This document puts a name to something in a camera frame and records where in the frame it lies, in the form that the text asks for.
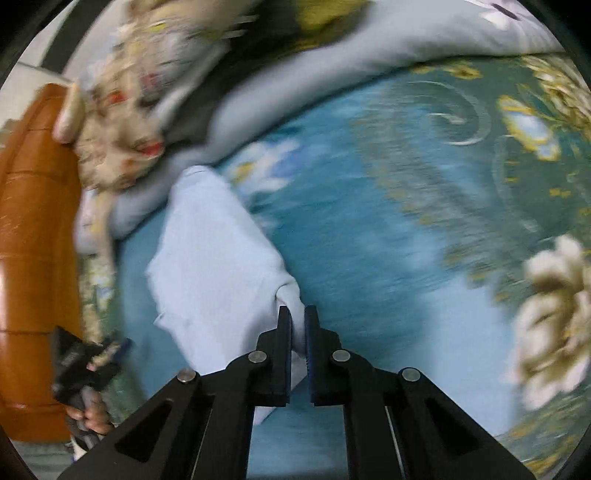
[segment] human hand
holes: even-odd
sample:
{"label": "human hand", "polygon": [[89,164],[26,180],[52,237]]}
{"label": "human hand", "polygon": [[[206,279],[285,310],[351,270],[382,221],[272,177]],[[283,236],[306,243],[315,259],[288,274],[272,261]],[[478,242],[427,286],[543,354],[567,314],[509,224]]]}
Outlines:
{"label": "human hand", "polygon": [[81,412],[77,408],[66,407],[66,413],[74,420],[84,420],[86,428],[99,435],[107,435],[114,429],[107,413],[107,407],[98,392],[92,392],[92,404],[85,412]]}

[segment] white flower pattern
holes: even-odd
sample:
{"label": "white flower pattern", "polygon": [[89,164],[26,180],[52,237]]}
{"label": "white flower pattern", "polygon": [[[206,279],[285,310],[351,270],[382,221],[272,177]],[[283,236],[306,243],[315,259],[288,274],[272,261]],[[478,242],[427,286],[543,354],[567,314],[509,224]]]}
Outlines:
{"label": "white flower pattern", "polygon": [[492,23],[502,31],[514,30],[519,37],[521,53],[541,47],[543,42],[556,43],[550,30],[539,22],[529,10],[517,0],[465,0],[473,5],[486,9],[480,17]]}
{"label": "white flower pattern", "polygon": [[524,388],[527,409],[537,410],[560,392],[573,391],[591,359],[591,267],[568,235],[556,249],[525,263],[536,290],[515,319],[516,348],[509,379]]}

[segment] white cloth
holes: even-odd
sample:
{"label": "white cloth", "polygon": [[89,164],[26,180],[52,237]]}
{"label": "white cloth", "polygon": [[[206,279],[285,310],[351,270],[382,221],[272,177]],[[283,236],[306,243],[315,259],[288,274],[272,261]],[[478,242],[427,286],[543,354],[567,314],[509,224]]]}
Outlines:
{"label": "white cloth", "polygon": [[[147,269],[159,317],[199,374],[226,368],[277,327],[279,307],[293,320],[293,349],[304,353],[304,305],[283,259],[230,185],[208,167],[188,168],[174,185],[164,232]],[[292,357],[292,388],[306,376]],[[270,409],[256,413],[262,421]]]}

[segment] metal screw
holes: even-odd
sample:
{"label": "metal screw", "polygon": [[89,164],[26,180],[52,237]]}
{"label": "metal screw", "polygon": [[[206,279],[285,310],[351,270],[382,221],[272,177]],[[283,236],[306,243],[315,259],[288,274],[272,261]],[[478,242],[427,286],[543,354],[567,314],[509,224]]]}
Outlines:
{"label": "metal screw", "polygon": [[348,362],[351,359],[351,354],[347,350],[335,350],[333,359],[335,362]]}
{"label": "metal screw", "polygon": [[196,376],[197,376],[197,372],[195,370],[192,370],[191,368],[183,368],[177,374],[177,380],[180,381],[181,383],[189,383],[189,382],[192,382],[193,380],[195,380]]}
{"label": "metal screw", "polygon": [[416,368],[405,368],[402,370],[402,378],[407,382],[416,382],[419,378],[421,378],[421,372]]}
{"label": "metal screw", "polygon": [[255,350],[254,352],[249,353],[248,359],[253,364],[261,364],[265,360],[267,360],[267,354],[265,352],[263,352],[263,351]]}

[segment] wooden headboard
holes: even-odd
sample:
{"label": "wooden headboard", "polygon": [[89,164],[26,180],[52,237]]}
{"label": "wooden headboard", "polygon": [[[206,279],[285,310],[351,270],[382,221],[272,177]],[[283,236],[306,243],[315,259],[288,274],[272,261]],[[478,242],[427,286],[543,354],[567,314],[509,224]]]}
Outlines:
{"label": "wooden headboard", "polygon": [[45,86],[0,154],[0,424],[25,442],[69,440],[48,336],[56,325],[82,336],[77,157],[51,138],[65,93]]}

